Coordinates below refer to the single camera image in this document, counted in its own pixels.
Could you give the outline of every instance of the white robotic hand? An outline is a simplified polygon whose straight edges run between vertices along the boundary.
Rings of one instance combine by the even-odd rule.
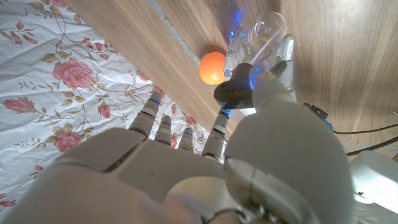
[[[229,110],[203,156],[188,128],[170,147],[168,116],[148,139],[154,93],[128,130],[109,129],[56,159],[4,222],[348,223],[353,189],[341,144],[272,73],[258,73],[253,88],[257,113],[240,122],[225,155]]]

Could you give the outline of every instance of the wood grain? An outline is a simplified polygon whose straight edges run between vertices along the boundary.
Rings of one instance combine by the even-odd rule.
[[[227,11],[212,7],[223,3]],[[220,42],[224,37],[228,43],[225,33],[238,25],[250,26],[262,11],[277,11],[285,17],[288,32],[296,37],[295,87],[300,103],[309,102],[327,111],[329,122],[339,131],[398,123],[393,113],[398,114],[397,1],[197,0],[193,7],[191,0],[185,0],[159,1],[159,5],[195,55],[211,44],[225,46]],[[215,20],[220,17],[229,19]],[[211,37],[209,30],[214,31]],[[363,145],[396,135],[398,128],[338,137],[342,142]],[[397,151],[379,152],[392,157]]]
[[[68,5],[139,70],[210,130],[220,107],[211,86],[147,1],[68,0]],[[227,138],[238,120],[228,124]]]
[[[317,1],[311,7],[291,1],[282,4],[281,13],[296,36],[295,86],[301,102],[327,111],[337,131],[398,123],[397,1]],[[397,135],[393,128],[338,137],[377,144]],[[382,151],[389,157],[396,152]]]
[[[197,68],[146,1],[68,3],[200,124],[210,128],[218,110],[212,90],[198,79]],[[158,4],[198,58],[212,50],[225,50],[230,31],[252,24],[261,11],[280,12],[296,40],[299,103],[325,110],[337,131],[398,123],[398,1],[158,0]],[[353,151],[361,144],[373,145],[397,135],[398,128],[392,128],[338,138],[359,144],[346,147]],[[398,143],[391,147],[398,148]],[[393,157],[398,151],[379,152]]]

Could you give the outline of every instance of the clear plastic bottle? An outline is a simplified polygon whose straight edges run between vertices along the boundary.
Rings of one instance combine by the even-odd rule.
[[[241,62],[252,65],[261,63],[262,69],[272,68],[275,65],[279,43],[286,33],[286,22],[282,15],[272,11],[263,12],[256,23],[242,34],[241,29],[236,30],[235,34],[240,35],[232,37],[228,49],[232,68]]]

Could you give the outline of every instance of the pink rose pattern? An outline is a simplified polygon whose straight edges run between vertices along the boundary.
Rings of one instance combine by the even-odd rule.
[[[95,47],[97,47],[97,49],[98,49],[99,51],[102,50],[102,44],[100,44],[100,43],[95,43]]]
[[[87,88],[93,79],[93,70],[84,62],[70,58],[62,66],[55,67],[52,75],[54,78],[62,80],[67,87],[76,90],[78,87]]]
[[[153,89],[152,89],[152,93],[154,93],[154,92],[158,92],[158,93],[160,93],[160,97],[162,97],[162,99],[164,98],[164,96],[166,95],[159,87],[157,87],[157,86],[155,86]]]
[[[60,152],[67,152],[71,148],[80,144],[81,137],[77,132],[62,133],[55,136],[55,146]]]
[[[53,6],[61,7],[62,9],[66,8],[66,4],[64,3],[63,0],[50,0],[51,4]]]
[[[187,122],[188,126],[192,126],[192,125],[196,125],[197,121],[195,121],[195,119],[193,119],[190,115],[185,115],[185,122]]]
[[[17,34],[15,34],[13,31],[11,31],[10,34],[15,44],[22,44],[22,40]]]
[[[19,100],[5,100],[3,105],[16,113],[36,112],[34,103],[27,98],[20,98]]]
[[[101,56],[101,58],[103,58],[105,60],[109,59],[109,55],[107,55],[107,54],[101,54],[100,56]]]
[[[37,40],[29,37],[28,35],[22,35],[24,37],[25,40],[27,40],[28,42],[32,43],[32,44],[37,44]]]
[[[21,30],[21,29],[23,29],[24,28],[24,24],[21,22],[21,21],[18,21],[18,23],[17,23],[17,29],[18,30]]]
[[[104,118],[109,118],[111,116],[111,108],[104,102],[98,106],[98,113]]]
[[[6,194],[0,194],[0,199],[3,199],[3,198],[5,198],[5,197],[7,197],[7,195]],[[4,200],[4,201],[1,201],[0,202],[0,205],[1,206],[3,206],[3,207],[6,207],[6,208],[9,208],[9,207],[13,207],[14,205],[16,204],[16,200],[12,200],[12,201],[10,201],[10,200]]]
[[[67,6],[62,0],[50,0],[50,3],[51,3],[51,5],[62,8],[62,9],[65,9]],[[31,27],[26,27],[26,24],[24,24],[21,21],[18,21],[16,23],[14,30],[13,31],[8,30],[7,33],[9,33],[10,39],[12,39],[12,42],[16,45],[22,45],[23,41],[26,41],[26,42],[36,45],[36,44],[38,44],[38,40],[37,40],[37,38],[34,37],[32,30],[33,29],[31,29]],[[95,57],[100,56],[104,60],[109,60],[110,57],[108,54],[101,54],[106,51],[110,51],[111,53],[115,54],[114,57],[116,57],[116,55],[119,55],[119,52],[117,50],[109,49],[111,47],[111,45],[108,43],[107,40],[104,41],[104,44],[102,46],[101,43],[94,42],[94,39],[91,39],[88,37],[82,37],[81,39],[83,39],[81,42],[87,46],[86,47],[87,49],[90,48],[91,50],[94,50],[94,53],[92,53],[92,54]],[[70,54],[69,51],[67,52],[64,49],[63,49],[63,51],[65,51],[64,53],[66,55]],[[76,57],[74,57],[74,58],[72,58],[73,56],[70,57],[71,54],[69,56],[65,56],[65,54],[61,55],[61,54],[59,54],[59,50],[60,49],[58,48],[58,51],[55,52],[55,54],[52,54],[53,56],[51,56],[51,54],[47,54],[47,55],[49,55],[49,56],[47,56],[47,58],[45,58],[45,57],[42,58],[43,62],[47,62],[47,63],[53,62],[53,64],[56,63],[54,66],[53,72],[52,72],[52,75],[54,78],[62,81],[65,86],[67,86],[69,89],[72,89],[72,90],[77,90],[78,88],[81,88],[81,89],[87,89],[87,91],[91,91],[94,88],[102,89],[103,88],[102,86],[106,86],[106,84],[104,84],[104,83],[98,83],[99,80],[98,80],[97,75],[95,75],[95,77],[94,77],[93,70],[88,66],[88,64],[86,64],[85,62],[78,61],[76,59]],[[138,74],[138,77],[140,78],[140,80],[142,80],[144,82],[150,81],[143,73],[137,71],[137,74]],[[55,87],[57,87],[57,90],[59,89],[59,85],[55,85],[55,86],[51,87],[51,91],[53,90],[53,88],[55,90]],[[165,93],[159,87],[154,86],[150,90],[150,92],[155,92],[155,91],[159,92],[162,98],[165,98]],[[78,103],[82,103],[85,101],[85,99],[82,98],[81,95],[77,95],[77,93],[73,92],[73,91],[68,93],[65,96],[71,102],[76,101]],[[63,102],[63,104],[69,105],[70,104],[69,101],[65,100],[65,102]],[[44,110],[44,108],[38,109],[39,111],[37,111],[35,108],[35,103],[31,100],[28,100],[27,98],[18,98],[18,99],[9,98],[9,99],[3,101],[3,105],[9,111],[13,111],[17,114],[38,113],[38,112],[42,113],[43,112],[42,114],[44,114],[44,115],[42,116],[42,114],[40,114],[39,116],[42,116],[42,117],[40,117],[40,119],[37,122],[40,122],[43,119],[43,117],[47,116],[47,115],[45,115],[46,111]],[[177,107],[178,106],[175,103],[173,105],[171,105],[172,114],[175,114],[177,112]],[[63,118],[61,118],[63,115],[59,115],[55,109],[54,109],[54,111],[55,111],[54,116],[57,116],[60,119],[63,119]],[[111,114],[111,108],[109,107],[109,105],[107,105],[104,102],[103,104],[98,106],[98,113],[101,116],[103,116],[104,118],[109,118],[110,114]],[[196,121],[192,118],[191,123],[196,124]],[[37,146],[43,146],[43,148],[44,148],[45,143],[47,143],[47,144],[53,143],[53,146],[56,147],[59,150],[59,152],[64,153],[64,152],[69,151],[71,148],[79,145],[79,143],[81,143],[84,138],[86,138],[86,137],[89,138],[89,136],[90,136],[89,133],[92,132],[92,129],[90,130],[90,128],[88,128],[86,125],[86,127],[84,128],[84,131],[86,131],[87,133],[85,133],[85,132],[78,133],[77,131],[72,131],[72,128],[65,127],[64,129],[60,129],[60,131],[55,131],[54,135],[50,136],[45,142],[39,143],[39,139],[38,139],[37,143],[35,143],[35,144],[38,144]],[[174,148],[177,147],[177,137],[176,136],[177,135],[171,136],[171,146]],[[34,169],[34,172],[31,174],[31,176],[36,178],[38,176],[38,174],[43,171],[44,168],[42,166],[36,164],[32,167],[32,169]],[[6,194],[0,194],[0,199],[3,199],[5,197],[7,197]],[[13,198],[11,200],[0,201],[0,205],[3,207],[13,207],[15,204],[16,204],[16,200],[13,200]]]
[[[175,147],[177,146],[177,138],[174,135],[171,136],[171,143],[172,143],[172,148],[175,149]]]
[[[144,75],[142,72],[140,72],[139,70],[136,71],[137,75],[139,76],[139,79],[141,79],[144,82],[148,82],[149,78],[146,77],[146,75]]]
[[[35,165],[35,170],[36,170],[36,171],[42,171],[42,170],[43,170],[43,167],[42,167],[42,166],[39,166],[39,165]]]
[[[89,47],[89,48],[91,48],[91,49],[93,48],[93,44],[91,44],[90,38],[85,37],[85,38],[82,40],[82,42],[85,43],[85,44],[87,45],[87,47]]]
[[[175,114],[177,112],[177,105],[175,103],[172,104],[172,113]]]

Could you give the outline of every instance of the pink flower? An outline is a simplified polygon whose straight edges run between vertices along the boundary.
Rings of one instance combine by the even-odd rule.
[[[42,167],[42,166],[39,166],[39,165],[35,165],[35,170],[37,170],[37,171],[42,171],[42,170],[43,170],[43,167]]]
[[[62,9],[65,9],[65,7],[67,6],[63,0],[50,0],[51,4],[53,6],[58,6],[61,7]]]
[[[10,110],[15,111],[16,113],[35,113],[34,103],[29,101],[28,99],[21,100],[5,100],[3,105]]]
[[[32,43],[32,44],[37,44],[37,40],[35,40],[35,39],[32,39],[32,38],[30,38],[29,36],[27,36],[27,35],[22,35],[24,38],[25,38],[25,40],[27,40],[27,41],[29,41],[30,43]]]
[[[90,42],[90,38],[85,37],[84,40],[82,40],[83,43],[85,43],[89,48],[93,48],[93,45]]]
[[[13,201],[2,201],[0,202],[0,205],[4,206],[4,207],[12,207],[15,205],[15,200]]]
[[[81,137],[77,132],[72,133],[58,133],[55,136],[56,142],[54,145],[59,149],[60,152],[67,152],[71,148],[80,144]]]
[[[195,121],[195,119],[193,119],[190,115],[185,115],[185,122],[187,122],[188,126],[191,126],[191,125],[197,123],[197,121]]]
[[[177,146],[177,138],[171,136],[171,143],[172,143],[172,148],[175,148]]]
[[[10,32],[12,39],[14,40],[14,44],[22,44],[21,38],[17,36],[13,31]]]
[[[102,44],[100,43],[95,43],[95,47],[97,47],[98,50],[102,50]]]
[[[175,103],[173,103],[173,105],[172,105],[172,113],[175,114],[175,112],[177,112],[177,105]]]
[[[109,59],[109,55],[107,55],[107,54],[101,54],[100,56],[101,56],[101,58],[103,58],[105,60]]]
[[[153,92],[153,93],[154,93],[154,92],[160,93],[160,96],[162,97],[162,99],[163,99],[164,96],[165,96],[165,93],[164,93],[159,87],[157,87],[157,86],[155,86],[155,87],[152,89],[152,92]]]
[[[18,23],[17,23],[17,29],[18,30],[21,30],[21,29],[23,29],[24,28],[24,24],[21,22],[21,21],[18,21]]]
[[[93,79],[92,69],[74,58],[64,62],[63,66],[55,67],[52,75],[54,78],[62,80],[63,84],[72,90],[76,90],[78,87],[87,88]]]
[[[146,77],[146,75],[144,75],[142,72],[139,73],[139,79],[141,79],[144,82],[149,81],[149,78]]]
[[[104,118],[109,118],[111,116],[111,108],[107,104],[102,103],[98,106],[98,113],[103,115]]]

